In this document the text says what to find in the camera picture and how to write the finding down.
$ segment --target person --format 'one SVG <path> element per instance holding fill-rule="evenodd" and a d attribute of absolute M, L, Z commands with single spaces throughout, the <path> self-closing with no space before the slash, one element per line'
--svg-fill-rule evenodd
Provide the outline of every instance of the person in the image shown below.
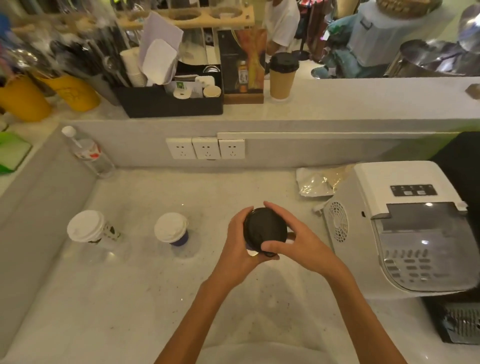
<path fill-rule="evenodd" d="M 270 59 L 275 53 L 287 51 L 300 22 L 295 0 L 267 0 L 262 27 L 267 30 L 265 75 L 268 79 Z"/>
<path fill-rule="evenodd" d="M 205 337 L 228 293 L 241 284 L 255 267 L 280 255 L 322 275 L 330 285 L 353 342 L 360 364 L 406 364 L 375 313 L 363 298 L 355 279 L 343 262 L 303 222 L 284 208 L 264 202 L 293 230 L 293 244 L 268 241 L 262 250 L 277 253 L 250 256 L 245 249 L 243 222 L 253 207 L 240 211 L 228 225 L 227 240 L 212 274 L 204 281 L 179 327 L 155 364 L 194 364 Z"/>

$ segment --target black organizer box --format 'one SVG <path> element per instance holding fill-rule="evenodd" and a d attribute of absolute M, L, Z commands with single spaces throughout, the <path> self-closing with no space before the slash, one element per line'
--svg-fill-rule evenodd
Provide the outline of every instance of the black organizer box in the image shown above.
<path fill-rule="evenodd" d="M 193 66 L 178 62 L 176 75 L 213 76 L 215 85 L 222 88 L 222 73 L 203 73 L 202 71 L 206 66 Z M 152 87 L 114 87 L 112 89 L 123 109 L 132 119 L 223 114 L 223 90 L 220 97 L 181 100 L 167 94 L 165 88 L 160 85 Z"/>

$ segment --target white t-shirt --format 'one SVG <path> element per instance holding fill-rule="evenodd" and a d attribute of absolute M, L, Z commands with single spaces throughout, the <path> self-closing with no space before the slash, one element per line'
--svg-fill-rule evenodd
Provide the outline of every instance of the white t-shirt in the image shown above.
<path fill-rule="evenodd" d="M 293 40 L 300 21 L 300 11 L 295 0 L 282 0 L 277 6 L 273 1 L 265 4 L 264 28 L 267 29 L 267 40 L 272 40 L 285 52 Z"/>

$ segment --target hand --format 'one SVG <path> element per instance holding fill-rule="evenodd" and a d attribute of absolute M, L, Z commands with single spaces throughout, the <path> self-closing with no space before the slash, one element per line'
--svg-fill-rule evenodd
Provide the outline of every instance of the hand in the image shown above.
<path fill-rule="evenodd" d="M 271 202 L 265 201 L 264 205 L 274 210 L 285 220 L 295 233 L 295 241 L 293 244 L 276 241 L 263 242 L 262 250 L 286 255 L 304 268 L 326 277 L 333 275 L 339 267 L 344 267 L 335 253 L 292 213 Z"/>
<path fill-rule="evenodd" d="M 228 292 L 242 283 L 257 265 L 268 260 L 278 260 L 279 256 L 267 257 L 265 254 L 251 256 L 245 247 L 243 222 L 253 207 L 244 208 L 236 214 L 228 225 L 227 241 L 222 254 L 209 280 Z"/>

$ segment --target water bottle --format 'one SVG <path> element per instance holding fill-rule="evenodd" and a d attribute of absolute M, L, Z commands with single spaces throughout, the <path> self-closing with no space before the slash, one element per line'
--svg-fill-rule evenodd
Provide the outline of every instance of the water bottle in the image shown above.
<path fill-rule="evenodd" d="M 72 126 L 65 126 L 61 132 L 67 137 L 73 155 L 85 163 L 100 178 L 108 178 L 113 175 L 115 166 L 92 138 L 78 132 Z"/>

